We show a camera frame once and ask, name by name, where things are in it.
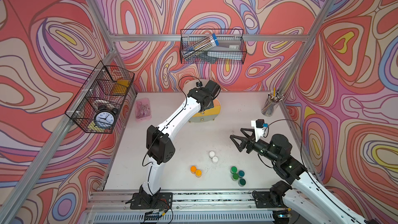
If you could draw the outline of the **light green paint can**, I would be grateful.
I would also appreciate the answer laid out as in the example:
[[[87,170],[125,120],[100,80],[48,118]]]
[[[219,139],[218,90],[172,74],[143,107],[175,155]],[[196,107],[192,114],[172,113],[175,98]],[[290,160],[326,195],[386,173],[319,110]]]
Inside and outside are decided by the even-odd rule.
[[[238,173],[237,167],[231,167],[230,172],[231,174],[237,174]]]

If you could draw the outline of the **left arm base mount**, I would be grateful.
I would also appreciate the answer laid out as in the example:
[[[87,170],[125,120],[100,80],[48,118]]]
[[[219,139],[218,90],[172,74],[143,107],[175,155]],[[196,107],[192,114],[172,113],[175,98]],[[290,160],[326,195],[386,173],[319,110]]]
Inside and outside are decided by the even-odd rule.
[[[143,186],[133,197],[125,204],[130,205],[130,209],[160,209],[167,210],[172,207],[173,193],[162,192],[158,190],[156,193],[148,193],[144,190]]]

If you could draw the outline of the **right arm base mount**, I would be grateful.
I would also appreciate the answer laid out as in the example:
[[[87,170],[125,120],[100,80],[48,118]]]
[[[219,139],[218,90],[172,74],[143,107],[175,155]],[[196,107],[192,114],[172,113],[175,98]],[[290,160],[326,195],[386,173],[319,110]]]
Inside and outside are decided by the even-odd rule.
[[[251,195],[255,201],[256,208],[285,208],[283,197],[292,187],[285,181],[275,183],[267,191],[254,190]]]

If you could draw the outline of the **dark green paint can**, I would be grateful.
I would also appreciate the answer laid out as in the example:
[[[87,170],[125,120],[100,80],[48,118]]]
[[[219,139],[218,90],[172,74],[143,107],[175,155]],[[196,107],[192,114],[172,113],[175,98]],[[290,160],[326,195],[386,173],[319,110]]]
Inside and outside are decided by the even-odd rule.
[[[239,186],[244,187],[246,185],[246,180],[244,178],[240,178],[238,184]]]

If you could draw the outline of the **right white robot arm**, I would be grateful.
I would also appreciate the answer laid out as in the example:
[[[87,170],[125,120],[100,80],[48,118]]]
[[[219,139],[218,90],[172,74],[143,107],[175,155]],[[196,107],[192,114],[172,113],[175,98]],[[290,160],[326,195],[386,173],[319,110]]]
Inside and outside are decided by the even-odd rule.
[[[308,171],[303,163],[291,155],[292,145],[282,134],[275,134],[270,142],[261,140],[259,128],[242,128],[243,136],[230,135],[239,151],[256,152],[271,161],[273,170],[282,179],[275,184],[275,203],[282,202],[312,224],[375,224],[350,209],[330,193]]]

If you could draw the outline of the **round white drawer cabinet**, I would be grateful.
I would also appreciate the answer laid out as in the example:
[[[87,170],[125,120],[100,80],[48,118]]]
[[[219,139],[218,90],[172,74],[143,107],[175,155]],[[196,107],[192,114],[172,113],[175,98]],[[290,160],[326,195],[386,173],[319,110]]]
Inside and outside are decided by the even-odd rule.
[[[184,84],[182,90],[184,93],[188,93],[192,88],[195,88],[197,86],[197,82],[199,82],[198,79],[191,80],[187,83]],[[207,121],[213,121],[218,117],[218,115],[221,113],[221,104],[218,99],[213,100],[213,107],[210,109],[205,110],[204,112],[200,112],[195,114],[189,119],[189,122],[207,122]]]

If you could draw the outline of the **teal paint can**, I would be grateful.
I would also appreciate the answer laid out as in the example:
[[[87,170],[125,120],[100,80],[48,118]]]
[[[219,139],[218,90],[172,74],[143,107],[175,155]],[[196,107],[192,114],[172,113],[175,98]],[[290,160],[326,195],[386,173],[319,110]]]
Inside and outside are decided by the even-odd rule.
[[[238,176],[239,176],[240,178],[243,178],[243,177],[245,176],[245,172],[244,172],[243,170],[239,170],[239,171],[238,171]]]

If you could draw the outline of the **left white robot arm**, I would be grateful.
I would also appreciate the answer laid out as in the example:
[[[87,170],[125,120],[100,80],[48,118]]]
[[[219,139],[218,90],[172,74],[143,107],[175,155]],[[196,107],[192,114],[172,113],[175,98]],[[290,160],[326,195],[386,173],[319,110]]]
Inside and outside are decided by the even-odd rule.
[[[174,138],[195,114],[214,106],[214,100],[220,91],[221,87],[212,80],[204,86],[201,85],[201,81],[198,81],[197,86],[184,95],[183,103],[168,119],[157,126],[148,127],[147,152],[144,155],[145,158],[148,158],[148,162],[143,164],[143,167],[148,166],[149,169],[140,192],[152,198],[160,191],[164,166],[172,159],[176,151],[173,144]]]

